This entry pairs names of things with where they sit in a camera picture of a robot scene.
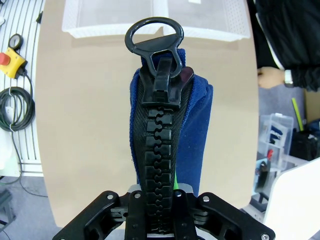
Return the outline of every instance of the wooden table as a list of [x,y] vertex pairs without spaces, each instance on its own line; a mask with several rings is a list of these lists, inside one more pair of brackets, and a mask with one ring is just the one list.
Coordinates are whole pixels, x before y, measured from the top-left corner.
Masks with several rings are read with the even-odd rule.
[[[129,147],[129,84],[140,67],[124,36],[62,32],[64,1],[47,0],[36,67],[36,122],[44,180],[58,226],[105,190],[136,182]],[[187,65],[214,87],[200,183],[235,207],[249,203],[258,139],[253,39],[185,38]]]

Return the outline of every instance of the plastic storage box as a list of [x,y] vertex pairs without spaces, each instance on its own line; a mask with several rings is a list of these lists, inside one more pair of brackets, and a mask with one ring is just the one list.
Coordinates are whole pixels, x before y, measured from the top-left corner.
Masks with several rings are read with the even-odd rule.
[[259,119],[258,152],[271,162],[271,172],[287,168],[294,119],[280,113],[261,115]]
[[[235,41],[250,37],[245,0],[66,0],[62,31],[75,38],[124,35],[137,21],[167,17],[180,23],[185,37]],[[137,34],[154,34],[149,24]],[[173,29],[164,26],[165,35]]]

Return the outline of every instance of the red button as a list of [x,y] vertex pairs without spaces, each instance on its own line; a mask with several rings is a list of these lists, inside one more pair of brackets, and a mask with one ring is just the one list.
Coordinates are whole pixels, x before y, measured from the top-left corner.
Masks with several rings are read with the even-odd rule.
[[0,65],[8,65],[10,63],[10,57],[3,53],[3,52],[0,52]]

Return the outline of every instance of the zipper pull ring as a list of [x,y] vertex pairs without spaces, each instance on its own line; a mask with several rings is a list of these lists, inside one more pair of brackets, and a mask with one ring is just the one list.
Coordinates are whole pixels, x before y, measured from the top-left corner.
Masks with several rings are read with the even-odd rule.
[[[161,23],[171,26],[174,30],[174,34],[153,38],[150,40],[134,43],[133,36],[135,32],[148,24]],[[147,66],[151,75],[155,78],[157,71],[153,63],[153,55],[163,54],[171,52],[173,59],[176,63],[175,70],[170,74],[171,78],[179,75],[182,71],[183,65],[178,55],[178,46],[184,39],[184,31],[182,26],[176,21],[166,17],[149,17],[136,22],[126,32],[124,42],[130,52],[143,57],[146,60]]]

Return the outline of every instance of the blue fabric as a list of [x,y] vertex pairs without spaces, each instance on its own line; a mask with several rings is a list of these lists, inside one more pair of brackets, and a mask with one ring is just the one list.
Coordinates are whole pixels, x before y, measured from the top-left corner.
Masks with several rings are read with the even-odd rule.
[[[160,57],[164,57],[165,55],[166,54],[162,54],[161,56],[153,59],[156,69]],[[182,65],[185,67],[185,50],[178,49],[178,55],[182,61]],[[141,61],[142,65],[147,64],[143,58]],[[138,97],[138,80],[139,69],[133,75],[133,79],[130,84],[131,113],[129,131],[131,153],[137,173],[138,165],[136,155],[134,153],[133,126]],[[206,79],[198,75],[194,75],[192,92],[185,111],[178,143],[176,156],[177,181],[178,183],[191,185],[194,195],[196,196],[199,194],[202,161],[210,119],[213,91],[212,85],[209,85]]]

